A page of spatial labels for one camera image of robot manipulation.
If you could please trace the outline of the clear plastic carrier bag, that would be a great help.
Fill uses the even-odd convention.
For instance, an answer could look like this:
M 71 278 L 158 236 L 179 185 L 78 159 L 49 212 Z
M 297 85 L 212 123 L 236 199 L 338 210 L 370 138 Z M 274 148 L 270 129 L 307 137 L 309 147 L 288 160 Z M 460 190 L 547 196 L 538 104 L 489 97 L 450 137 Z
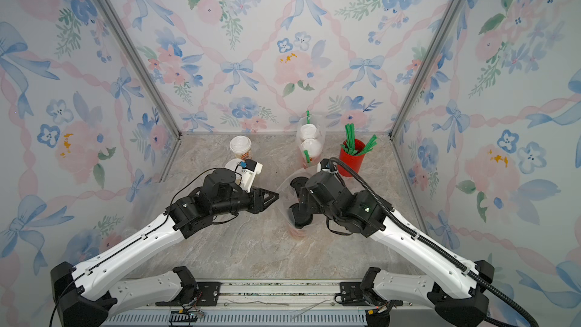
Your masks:
M 299 162 L 303 168 L 312 167 L 322 160 L 327 130 L 326 119 L 307 111 L 297 123 L 296 145 Z

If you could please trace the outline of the black-lid red cup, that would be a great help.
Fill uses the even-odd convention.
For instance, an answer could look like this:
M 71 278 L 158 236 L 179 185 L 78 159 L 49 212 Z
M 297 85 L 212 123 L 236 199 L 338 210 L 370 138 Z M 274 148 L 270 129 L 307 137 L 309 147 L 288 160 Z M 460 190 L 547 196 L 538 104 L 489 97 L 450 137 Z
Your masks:
M 302 239 L 310 232 L 313 222 L 313 215 L 299 203 L 293 204 L 289 208 L 290 235 L 295 239 Z
M 302 188 L 305 186 L 309 179 L 307 177 L 296 177 L 290 182 L 290 186 L 295 190 L 297 197 L 301 195 Z

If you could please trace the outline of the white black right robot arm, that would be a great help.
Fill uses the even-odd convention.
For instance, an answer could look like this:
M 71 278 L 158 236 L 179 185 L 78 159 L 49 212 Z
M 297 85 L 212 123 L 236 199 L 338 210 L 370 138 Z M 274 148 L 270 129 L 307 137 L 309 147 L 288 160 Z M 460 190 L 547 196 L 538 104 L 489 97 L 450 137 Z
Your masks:
M 471 262 L 444 250 L 437 242 L 414 228 L 389 202 L 369 186 L 352 193 L 337 173 L 320 171 L 290 182 L 298 202 L 290 207 L 296 228 L 325 216 L 345 229 L 345 235 L 360 234 L 386 245 L 422 271 L 420 276 L 391 274 L 371 267 L 354 296 L 343 303 L 367 304 L 377 313 L 389 313 L 406 302 L 431 307 L 454 326 L 477 326 L 487 317 L 489 299 L 485 288 L 469 274 L 491 281 L 493 268 L 486 262 Z

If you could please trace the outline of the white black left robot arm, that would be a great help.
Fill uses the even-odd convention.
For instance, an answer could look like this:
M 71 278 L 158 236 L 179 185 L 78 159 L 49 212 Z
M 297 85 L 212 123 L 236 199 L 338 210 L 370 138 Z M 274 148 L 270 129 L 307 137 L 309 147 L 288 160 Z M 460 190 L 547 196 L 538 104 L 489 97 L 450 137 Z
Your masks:
M 226 168 L 201 173 L 203 184 L 186 197 L 174 197 L 166 210 L 125 241 L 76 265 L 51 270 L 54 308 L 50 322 L 63 326 L 100 326 L 115 314 L 146 304 L 185 307 L 201 296 L 185 266 L 160 276 L 128 280 L 127 275 L 154 255 L 216 225 L 216 216 L 259 214 L 274 204 L 276 192 L 244 186 L 245 176 Z

